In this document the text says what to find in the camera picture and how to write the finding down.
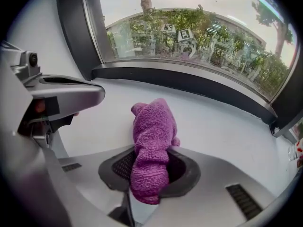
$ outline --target silver panel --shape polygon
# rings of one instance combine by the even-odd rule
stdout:
[[[14,75],[7,61],[0,61],[0,130],[16,132],[33,96]]]
[[[58,101],[60,113],[48,117],[49,121],[61,119],[81,110],[98,105],[105,97],[105,90],[100,85],[85,80],[67,78],[81,82],[82,84],[67,83],[42,83],[40,79],[48,76],[40,76],[31,81],[28,91],[36,98],[55,96]]]
[[[225,189],[234,183],[241,184],[262,208],[274,200],[267,189],[227,161],[184,148],[174,147],[174,150],[199,164],[200,180],[185,196],[162,199],[145,227],[234,227],[243,224],[245,217]]]
[[[9,62],[10,66],[18,66],[20,64],[21,54],[24,50],[21,50],[7,41],[2,41],[0,50],[1,57],[4,57],[5,60]]]
[[[276,116],[275,111],[272,109],[272,107],[259,95],[257,95],[252,90],[248,89],[247,87],[239,84],[238,82],[229,79],[225,76],[222,76],[216,72],[208,71],[203,68],[197,68],[190,65],[182,65],[178,64],[177,61],[174,62],[161,62],[161,61],[123,61],[123,62],[112,62],[112,63],[106,63],[102,65],[102,68],[111,68],[111,67],[137,67],[137,68],[152,68],[152,69],[161,69],[161,70],[171,70],[171,71],[177,71],[182,72],[198,77],[202,77],[208,80],[212,80],[215,82],[218,82],[220,84],[223,84],[225,86],[228,86],[238,92],[243,93],[244,95],[248,96],[264,108],[266,108],[268,111],[270,111],[273,115]]]
[[[63,142],[61,140],[61,136],[59,131],[56,131],[53,134],[53,140],[50,144],[50,149],[52,149],[57,158],[65,158],[68,157],[66,149],[64,148]]]
[[[100,164],[131,146],[109,150],[97,154],[59,159],[62,166],[79,163],[81,167],[66,172],[69,180],[82,195],[98,209],[109,214],[114,208],[121,206],[124,194],[110,190],[100,179],[98,169]]]
[[[80,163],[82,167],[66,173],[76,188],[98,209],[109,213],[122,202],[122,193],[109,190],[98,175],[100,164],[128,147],[88,156],[60,159],[62,166]],[[239,183],[262,207],[266,208],[274,196],[258,182],[232,164],[184,148],[174,150],[194,159],[201,169],[197,185],[185,196],[161,199],[146,227],[155,226],[238,226],[246,222],[242,212],[225,187]]]
[[[18,133],[0,132],[0,145],[1,171],[30,218],[39,226],[71,226],[49,177],[42,148]]]
[[[53,151],[44,148],[43,153],[52,185],[56,190],[62,205],[65,207],[73,227],[125,227],[109,218],[78,191],[75,184],[67,178],[66,173],[62,170]]]

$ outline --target black vent grille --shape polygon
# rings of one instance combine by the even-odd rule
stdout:
[[[232,196],[247,220],[252,219],[262,212],[262,208],[240,184],[228,186],[226,187],[226,190]]]
[[[136,153],[133,150],[131,153],[127,154],[122,159],[116,161],[112,165],[112,170],[118,176],[122,177],[123,179],[127,180],[130,183],[131,172],[135,160],[136,160]]]
[[[77,169],[77,168],[79,168],[81,166],[82,165],[80,165],[79,163],[73,163],[73,164],[70,164],[70,165],[62,166],[62,169],[65,172],[69,172],[69,171]]]

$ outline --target white surface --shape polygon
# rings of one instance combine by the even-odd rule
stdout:
[[[7,38],[23,50],[37,52],[44,74],[83,78],[63,36],[56,0],[31,0],[14,21]]]
[[[70,156],[133,143],[131,107],[165,98],[178,126],[181,147],[225,159],[278,196],[295,175],[288,162],[289,141],[274,138],[269,127],[233,106],[171,88],[126,80],[96,79],[104,101],[60,129]]]

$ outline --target black slot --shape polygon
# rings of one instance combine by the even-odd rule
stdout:
[[[46,82],[46,83],[55,83],[55,84],[84,84],[87,85],[87,83],[82,81],[77,81],[69,78],[63,78],[63,77],[56,77],[56,78],[43,78],[43,80],[40,80],[40,82]]]
[[[240,184],[228,186],[226,187],[226,190],[229,192],[232,199],[236,202],[247,220],[252,219],[262,212],[262,208]]]
[[[136,160],[136,153],[133,150],[125,157],[121,158],[120,160],[116,161],[112,165],[112,171],[116,173],[118,176],[125,179],[128,183],[130,183],[131,173],[133,164]]]
[[[73,163],[73,164],[70,164],[70,165],[62,166],[62,169],[65,172],[69,172],[69,171],[77,169],[77,168],[79,168],[81,166],[82,165],[80,165],[79,163]]]

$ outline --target curved window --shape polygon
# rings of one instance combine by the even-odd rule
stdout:
[[[270,102],[295,62],[296,32],[274,0],[100,0],[99,14],[86,4],[90,20],[104,23],[91,24],[104,63],[173,61],[222,74]],[[109,43],[98,38],[105,29]]]

